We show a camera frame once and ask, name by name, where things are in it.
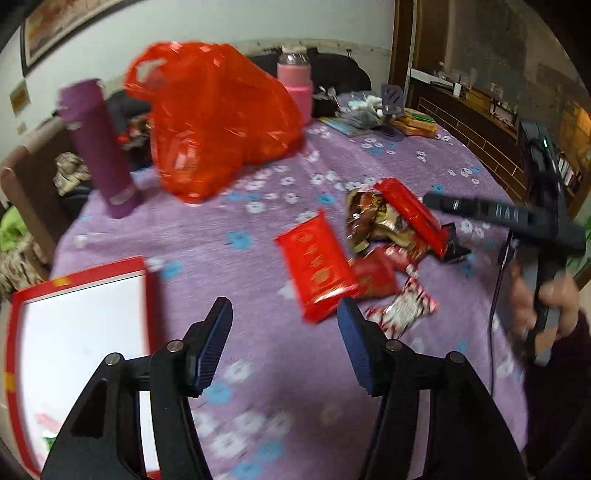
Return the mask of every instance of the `snack bar package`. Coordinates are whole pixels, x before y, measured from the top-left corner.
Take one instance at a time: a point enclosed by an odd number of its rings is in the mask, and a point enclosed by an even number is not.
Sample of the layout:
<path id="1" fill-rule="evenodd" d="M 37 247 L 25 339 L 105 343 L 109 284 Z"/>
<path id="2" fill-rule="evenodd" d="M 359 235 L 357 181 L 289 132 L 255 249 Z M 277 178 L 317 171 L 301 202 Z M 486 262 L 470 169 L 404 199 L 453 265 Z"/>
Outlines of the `snack bar package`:
<path id="1" fill-rule="evenodd" d="M 347 193 L 347 239 L 354 253 L 358 254 L 369 247 L 374 218 L 383 202 L 382 195 L 372 188 L 355 189 Z"/>
<path id="2" fill-rule="evenodd" d="M 349 260 L 349 265 L 361 285 L 360 297 L 380 298 L 389 297 L 400 292 L 392 261 L 385 251 L 379 247 L 374 248 L 365 257 L 356 257 Z"/>
<path id="3" fill-rule="evenodd" d="M 435 312 L 438 306 L 417 280 L 411 277 L 400 295 L 389 305 L 371 308 L 367 310 L 366 316 L 379 325 L 388 339 L 396 339 L 420 316 Z"/>
<path id="4" fill-rule="evenodd" d="M 351 190 L 346 196 L 347 238 L 358 254 L 370 240 L 389 240 L 409 252 L 412 262 L 421 260 L 429 245 L 373 187 Z"/>
<path id="5" fill-rule="evenodd" d="M 275 241 L 283 250 L 307 321 L 320 323 L 336 310 L 340 299 L 361 294 L 322 210 Z"/>
<path id="6" fill-rule="evenodd" d="M 380 245 L 377 248 L 384 252 L 384 255 L 394 270 L 406 273 L 409 277 L 418 278 L 418 271 L 413 265 L 415 260 L 408 250 L 399 245 Z"/>
<path id="7" fill-rule="evenodd" d="M 384 199 L 396 209 L 410 226 L 425 240 L 439 258 L 447 249 L 447 231 L 410 190 L 397 179 L 385 179 L 375 185 Z"/>

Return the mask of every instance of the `red snack wrapper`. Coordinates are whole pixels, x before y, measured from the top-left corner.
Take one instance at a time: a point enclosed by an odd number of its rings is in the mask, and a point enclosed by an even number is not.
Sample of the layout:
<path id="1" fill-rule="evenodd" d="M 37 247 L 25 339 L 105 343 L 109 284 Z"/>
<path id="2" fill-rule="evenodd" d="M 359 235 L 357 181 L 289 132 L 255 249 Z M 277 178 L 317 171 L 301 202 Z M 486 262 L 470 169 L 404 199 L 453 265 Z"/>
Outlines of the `red snack wrapper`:
<path id="1" fill-rule="evenodd" d="M 391 261 L 381 248 L 375 248 L 365 258 L 352 258 L 349 265 L 361 285 L 361 297 L 389 297 L 400 291 Z"/>
<path id="2" fill-rule="evenodd" d="M 366 316 L 379 325 L 388 339 L 396 339 L 420 316 L 435 312 L 438 306 L 417 280 L 411 277 L 394 301 L 384 307 L 368 309 Z"/>
<path id="3" fill-rule="evenodd" d="M 384 250 L 384 255 L 396 271 L 406 273 L 409 277 L 418 278 L 418 271 L 413 262 L 420 259 L 413 259 L 408 250 L 399 245 L 382 245 L 378 247 Z"/>
<path id="4" fill-rule="evenodd" d="M 361 286 L 322 210 L 275 241 L 283 250 L 304 318 L 309 322 L 320 323 L 336 310 L 340 299 L 361 294 Z"/>
<path id="5" fill-rule="evenodd" d="M 439 258 L 445 257 L 447 231 L 410 190 L 397 179 L 379 181 L 375 188 L 382 192 L 386 201 L 423 237 Z"/>

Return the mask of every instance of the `framed painting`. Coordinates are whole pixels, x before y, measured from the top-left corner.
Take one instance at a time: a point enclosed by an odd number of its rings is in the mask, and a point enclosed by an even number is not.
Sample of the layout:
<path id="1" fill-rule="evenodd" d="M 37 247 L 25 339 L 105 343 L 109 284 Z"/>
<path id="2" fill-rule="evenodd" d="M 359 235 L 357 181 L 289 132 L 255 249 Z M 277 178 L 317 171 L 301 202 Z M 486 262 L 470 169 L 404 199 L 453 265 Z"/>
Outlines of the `framed painting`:
<path id="1" fill-rule="evenodd" d="M 26 76 L 53 50 L 85 27 L 140 0 L 43 0 L 21 25 Z"/>

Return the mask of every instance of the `bottle cap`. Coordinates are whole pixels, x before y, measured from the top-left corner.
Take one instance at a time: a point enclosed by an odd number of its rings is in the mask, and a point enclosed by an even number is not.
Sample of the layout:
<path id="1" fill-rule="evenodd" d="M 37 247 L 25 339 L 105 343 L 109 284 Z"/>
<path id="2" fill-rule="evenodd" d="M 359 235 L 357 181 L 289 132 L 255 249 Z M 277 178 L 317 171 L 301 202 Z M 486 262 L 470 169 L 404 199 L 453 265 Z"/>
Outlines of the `bottle cap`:
<path id="1" fill-rule="evenodd" d="M 303 53 L 306 54 L 306 52 L 308 51 L 308 49 L 306 48 L 305 45 L 293 45 L 293 46 L 285 46 L 283 45 L 281 47 L 281 51 L 285 54 L 288 53 Z"/>

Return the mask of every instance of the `blue gripper pad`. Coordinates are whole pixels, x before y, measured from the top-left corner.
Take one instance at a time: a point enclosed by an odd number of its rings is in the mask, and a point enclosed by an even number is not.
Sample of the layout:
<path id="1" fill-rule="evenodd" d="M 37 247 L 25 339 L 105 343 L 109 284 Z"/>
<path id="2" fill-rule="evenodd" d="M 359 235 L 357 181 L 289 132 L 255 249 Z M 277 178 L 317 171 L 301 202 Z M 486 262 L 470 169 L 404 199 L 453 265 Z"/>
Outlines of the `blue gripper pad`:
<path id="1" fill-rule="evenodd" d="M 205 320 L 191 325 L 183 338 L 189 346 L 185 383 L 196 395 L 212 384 L 231 327 L 232 303 L 218 297 Z"/>
<path id="2" fill-rule="evenodd" d="M 359 385 L 372 397 L 384 395 L 393 368 L 385 352 L 384 333 L 376 323 L 365 320 L 349 297 L 339 302 L 336 318 Z"/>

